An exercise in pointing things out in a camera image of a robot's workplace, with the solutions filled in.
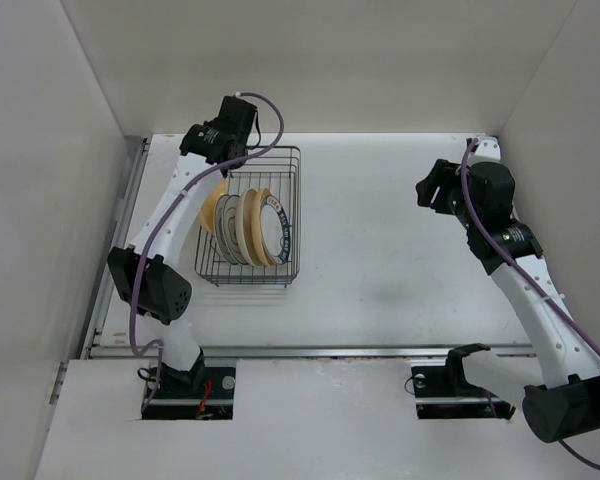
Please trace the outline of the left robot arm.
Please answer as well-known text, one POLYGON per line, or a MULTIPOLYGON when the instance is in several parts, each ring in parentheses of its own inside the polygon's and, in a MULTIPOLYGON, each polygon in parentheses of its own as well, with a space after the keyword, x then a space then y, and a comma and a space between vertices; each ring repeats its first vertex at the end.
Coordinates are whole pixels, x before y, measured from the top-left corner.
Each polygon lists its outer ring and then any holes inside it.
POLYGON ((215 118, 193 125, 149 219, 126 248, 112 248, 107 258, 118 295, 130 309, 133 352, 158 348, 159 377, 181 396, 197 394, 204 382, 204 355, 187 312, 192 286, 177 270, 181 251, 203 203, 222 180, 220 164, 247 155, 256 116, 256 106, 235 94, 223 98, 215 118))

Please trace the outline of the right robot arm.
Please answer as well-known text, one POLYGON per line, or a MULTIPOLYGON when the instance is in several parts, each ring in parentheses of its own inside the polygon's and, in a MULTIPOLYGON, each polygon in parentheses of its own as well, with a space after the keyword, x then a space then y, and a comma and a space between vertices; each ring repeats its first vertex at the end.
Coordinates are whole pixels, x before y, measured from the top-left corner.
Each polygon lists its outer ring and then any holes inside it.
POLYGON ((458 163, 437 160, 416 185, 417 203, 455 217, 470 252, 521 323, 538 372, 509 363, 480 343, 445 359, 451 395, 495 396, 523 414, 534 435, 559 442, 600 429, 600 347, 572 319, 550 277, 543 249, 514 215, 516 183, 496 138, 469 138, 458 163))

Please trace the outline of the white plate green outline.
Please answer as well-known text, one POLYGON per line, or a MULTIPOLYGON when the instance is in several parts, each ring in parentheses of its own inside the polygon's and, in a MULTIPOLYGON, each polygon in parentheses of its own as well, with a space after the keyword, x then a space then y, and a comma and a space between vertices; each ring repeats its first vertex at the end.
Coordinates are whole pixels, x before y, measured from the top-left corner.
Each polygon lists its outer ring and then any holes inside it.
POLYGON ((228 199, 229 196, 227 194, 222 195, 216 204, 214 217, 215 237, 220 253, 225 261, 230 265, 237 265, 238 261, 229 248, 224 233, 224 210, 228 199))

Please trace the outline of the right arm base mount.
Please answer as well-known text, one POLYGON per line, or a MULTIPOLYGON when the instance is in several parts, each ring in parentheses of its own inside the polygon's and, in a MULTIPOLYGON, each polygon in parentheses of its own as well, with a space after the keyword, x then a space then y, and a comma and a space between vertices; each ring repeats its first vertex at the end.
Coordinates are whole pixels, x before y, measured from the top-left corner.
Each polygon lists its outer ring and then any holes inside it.
POLYGON ((405 384, 411 383, 419 420, 510 420, 516 408, 477 387, 459 392, 443 365, 415 364, 405 384))

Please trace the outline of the yellow bear plate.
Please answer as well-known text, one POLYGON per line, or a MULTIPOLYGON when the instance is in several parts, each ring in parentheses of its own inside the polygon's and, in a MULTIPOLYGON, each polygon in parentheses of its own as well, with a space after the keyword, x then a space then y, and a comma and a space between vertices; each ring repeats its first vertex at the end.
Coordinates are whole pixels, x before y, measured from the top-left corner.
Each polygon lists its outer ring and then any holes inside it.
POLYGON ((210 234, 214 233, 215 210, 219 199, 228 192, 228 182, 222 179, 207 196, 198 214, 200 225, 210 234))

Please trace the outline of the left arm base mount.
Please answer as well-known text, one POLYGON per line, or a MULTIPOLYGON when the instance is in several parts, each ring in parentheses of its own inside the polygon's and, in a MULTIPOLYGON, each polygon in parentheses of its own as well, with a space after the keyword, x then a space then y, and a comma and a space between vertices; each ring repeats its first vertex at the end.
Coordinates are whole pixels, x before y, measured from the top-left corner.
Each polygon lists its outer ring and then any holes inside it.
POLYGON ((209 365, 196 386, 179 384, 162 374, 160 386, 150 398, 155 386, 157 365, 140 367, 138 377, 145 383, 141 405, 143 420, 232 420, 236 387, 236 365, 209 365))

